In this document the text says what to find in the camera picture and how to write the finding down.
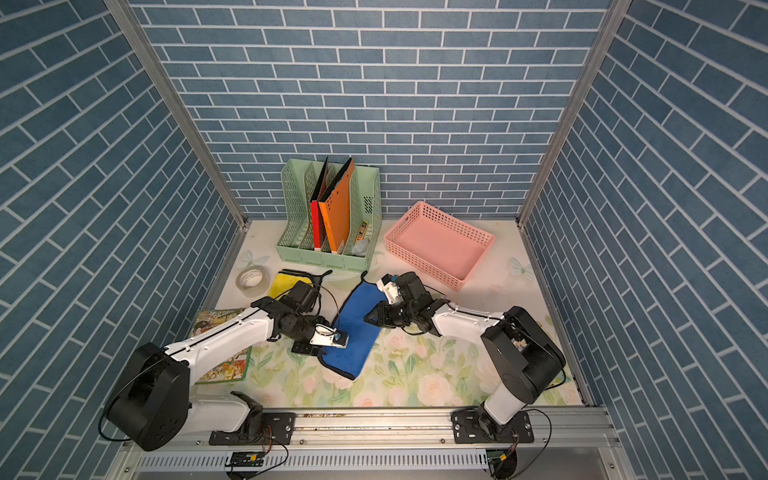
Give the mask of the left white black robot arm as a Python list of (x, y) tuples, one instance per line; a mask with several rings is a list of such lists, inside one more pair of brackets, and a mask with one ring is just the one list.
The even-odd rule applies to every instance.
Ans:
[(314, 313), (319, 295), (315, 285), (298, 282), (187, 340), (138, 347), (108, 396), (101, 420), (145, 451), (193, 433), (222, 435), (234, 444), (264, 441), (263, 407), (255, 399), (239, 391), (194, 399), (192, 387), (242, 350), (282, 337), (312, 347), (345, 347), (347, 335)]

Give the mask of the blue grey dishcloth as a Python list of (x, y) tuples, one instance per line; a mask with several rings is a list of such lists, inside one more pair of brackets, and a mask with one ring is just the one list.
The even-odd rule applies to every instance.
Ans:
[(320, 364), (348, 380), (355, 380), (379, 335), (380, 328), (365, 321), (365, 316), (386, 301), (375, 283), (360, 277), (360, 282), (344, 301), (340, 311), (340, 330), (348, 335), (346, 348), (324, 347), (318, 354)]

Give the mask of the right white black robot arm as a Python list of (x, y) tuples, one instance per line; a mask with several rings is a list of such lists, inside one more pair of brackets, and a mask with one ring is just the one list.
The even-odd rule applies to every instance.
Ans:
[(497, 433), (533, 404), (566, 366), (564, 354), (522, 307), (505, 312), (463, 308), (435, 298), (414, 272), (385, 275), (376, 283), (385, 296), (364, 321), (379, 328), (415, 325), (422, 333), (483, 346), (500, 385), (477, 408), (478, 423)]

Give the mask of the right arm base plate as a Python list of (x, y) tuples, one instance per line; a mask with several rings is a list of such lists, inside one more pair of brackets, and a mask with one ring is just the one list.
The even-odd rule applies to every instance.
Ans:
[(480, 415), (475, 407), (454, 410), (450, 420), (456, 444), (530, 444), (535, 441), (527, 412), (518, 412), (502, 426), (497, 426), (488, 415)]

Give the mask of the yellow dishcloth black trim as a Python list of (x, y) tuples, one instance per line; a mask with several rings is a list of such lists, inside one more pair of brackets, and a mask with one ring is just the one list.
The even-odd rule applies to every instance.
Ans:
[(310, 273), (303, 270), (282, 269), (276, 274), (267, 295), (278, 299), (286, 296), (297, 284), (305, 284), (305, 289), (319, 291), (324, 278), (331, 273), (332, 270), (326, 270), (322, 273)]

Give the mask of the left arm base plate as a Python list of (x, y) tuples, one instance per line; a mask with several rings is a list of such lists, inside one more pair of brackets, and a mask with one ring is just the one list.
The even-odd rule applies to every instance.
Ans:
[(296, 414), (291, 412), (251, 413), (233, 432), (213, 431), (211, 446), (269, 445), (277, 440), (289, 445), (293, 435)]

